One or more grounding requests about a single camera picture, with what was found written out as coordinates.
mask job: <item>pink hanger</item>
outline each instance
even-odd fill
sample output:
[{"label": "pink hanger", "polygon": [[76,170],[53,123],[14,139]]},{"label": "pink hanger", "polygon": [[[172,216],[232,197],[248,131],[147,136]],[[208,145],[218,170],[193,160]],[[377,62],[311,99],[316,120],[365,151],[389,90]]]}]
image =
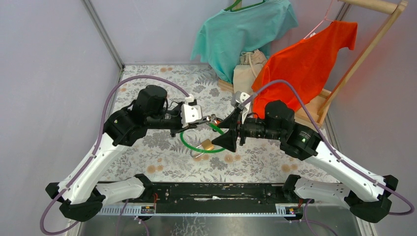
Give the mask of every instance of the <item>pink hanger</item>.
[{"label": "pink hanger", "polygon": [[331,0],[331,2],[330,2],[330,5],[328,6],[328,8],[327,8],[327,11],[326,11],[326,15],[325,15],[325,18],[316,26],[316,27],[314,27],[314,29],[310,32],[310,33],[308,33],[308,35],[306,36],[306,37],[304,37],[304,39],[306,39],[312,32],[314,32],[324,21],[330,21],[330,22],[333,22],[333,20],[329,20],[329,19],[327,19],[327,15],[328,15],[328,12],[330,11],[330,8],[331,8],[331,4],[333,3],[333,0]]}]

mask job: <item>clothes hanger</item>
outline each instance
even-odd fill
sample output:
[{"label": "clothes hanger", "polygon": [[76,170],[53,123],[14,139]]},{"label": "clothes hanger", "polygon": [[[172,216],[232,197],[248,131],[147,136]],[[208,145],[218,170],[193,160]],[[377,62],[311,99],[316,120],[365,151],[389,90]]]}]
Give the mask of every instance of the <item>clothes hanger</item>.
[{"label": "clothes hanger", "polygon": [[316,27],[314,27],[314,29],[312,30],[312,31],[310,31],[310,33],[308,33],[307,35],[306,35],[306,37],[304,37],[303,39],[306,39],[309,35],[311,35],[311,33],[312,32],[314,32],[324,21],[330,21],[330,22],[333,22],[333,20],[329,20],[329,19],[327,19],[327,15],[328,15],[328,12],[330,11],[330,9],[331,9],[331,5],[332,5],[332,3],[333,3],[333,0],[331,0],[331,2],[330,2],[330,5],[328,6],[328,8],[327,8],[327,11],[326,11],[326,15],[325,15],[325,18],[316,26]]},{"label": "clothes hanger", "polygon": [[242,0],[236,0],[236,1],[235,1],[235,3],[233,3],[231,6],[229,6],[228,8],[226,8],[226,9],[224,9],[224,10],[225,10],[225,11],[240,11],[240,10],[243,10],[243,9],[247,9],[247,8],[250,8],[250,7],[253,7],[253,6],[257,6],[257,5],[259,5],[259,4],[262,4],[262,3],[264,3],[266,0],[263,0],[263,1],[262,1],[262,2],[260,2],[260,3],[255,3],[255,4],[250,5],[250,6],[246,6],[246,7],[242,7],[242,8],[239,8],[239,9],[233,10],[233,7],[237,6],[237,5],[238,5],[241,1],[242,1]]}]

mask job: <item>green ring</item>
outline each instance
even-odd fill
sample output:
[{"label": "green ring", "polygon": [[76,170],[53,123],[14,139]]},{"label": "green ring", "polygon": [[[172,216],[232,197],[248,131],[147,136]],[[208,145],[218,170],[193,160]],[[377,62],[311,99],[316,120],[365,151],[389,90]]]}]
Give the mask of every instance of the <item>green ring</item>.
[{"label": "green ring", "polygon": [[[213,128],[215,131],[217,131],[217,132],[219,132],[220,134],[224,134],[224,132],[221,130],[221,129],[219,129],[219,127],[217,127],[217,126],[215,126],[214,124],[212,124],[212,123],[209,123],[209,125],[210,125],[210,127],[211,128]],[[187,147],[187,148],[189,148],[189,149],[191,149],[191,150],[193,150],[193,151],[197,151],[197,152],[202,152],[202,153],[216,153],[216,152],[221,152],[221,151],[224,151],[225,149],[224,148],[221,148],[221,149],[216,149],[216,150],[204,150],[204,149],[199,149],[199,148],[196,148],[196,147],[193,147],[193,146],[191,146],[190,144],[188,144],[186,141],[185,141],[185,139],[184,139],[184,131],[182,131],[180,134],[179,134],[179,138],[181,139],[181,142]]]}]

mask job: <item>orange t-shirt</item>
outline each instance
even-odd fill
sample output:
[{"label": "orange t-shirt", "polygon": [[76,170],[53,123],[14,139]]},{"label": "orange t-shirt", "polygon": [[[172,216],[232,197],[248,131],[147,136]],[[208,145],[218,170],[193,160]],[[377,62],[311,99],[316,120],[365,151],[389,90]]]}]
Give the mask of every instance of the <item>orange t-shirt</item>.
[{"label": "orange t-shirt", "polygon": [[[288,81],[307,104],[320,94],[330,75],[341,48],[353,50],[357,23],[333,21],[326,29],[308,39],[275,53],[265,64],[252,85],[254,91],[273,80]],[[259,94],[253,102],[253,112],[265,117],[265,106],[281,100],[294,111],[301,105],[285,84],[274,84]]]}]

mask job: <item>robotic arm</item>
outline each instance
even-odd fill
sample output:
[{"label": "robotic arm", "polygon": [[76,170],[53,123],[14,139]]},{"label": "robotic arm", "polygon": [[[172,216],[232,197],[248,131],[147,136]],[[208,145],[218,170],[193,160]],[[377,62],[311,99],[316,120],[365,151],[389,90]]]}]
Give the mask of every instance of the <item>robotic arm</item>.
[{"label": "robotic arm", "polygon": [[[246,118],[249,105],[243,110],[238,105],[248,97],[246,93],[235,94],[232,104],[235,110],[218,124],[219,128],[229,130],[214,139],[214,145],[235,152],[238,137],[241,146],[247,137],[280,140],[280,149],[286,154],[311,163],[342,182],[322,183],[290,175],[282,187],[289,202],[314,199],[334,203],[349,208],[357,217],[373,223],[388,214],[391,206],[388,199],[390,193],[339,162],[315,131],[295,123],[293,110],[281,101],[274,101],[265,107],[265,119]],[[185,102],[180,102],[172,110],[168,110],[166,90],[158,86],[147,86],[129,106],[116,111],[106,121],[100,147],[92,162],[58,199],[61,202],[60,211],[66,218],[87,221],[105,205],[125,199],[149,198],[151,193],[146,190],[149,190],[151,183],[143,175],[113,183],[98,181],[114,160],[136,140],[144,137],[148,129],[170,129],[171,136],[174,137],[179,132],[215,119],[215,115],[202,115],[202,109],[192,95],[185,98]],[[75,173],[83,167],[91,157],[92,149],[66,179],[59,183],[50,183],[46,187],[52,199],[66,188]],[[371,173],[343,154],[338,154],[379,183],[384,183],[392,190],[396,189],[396,178]]]}]

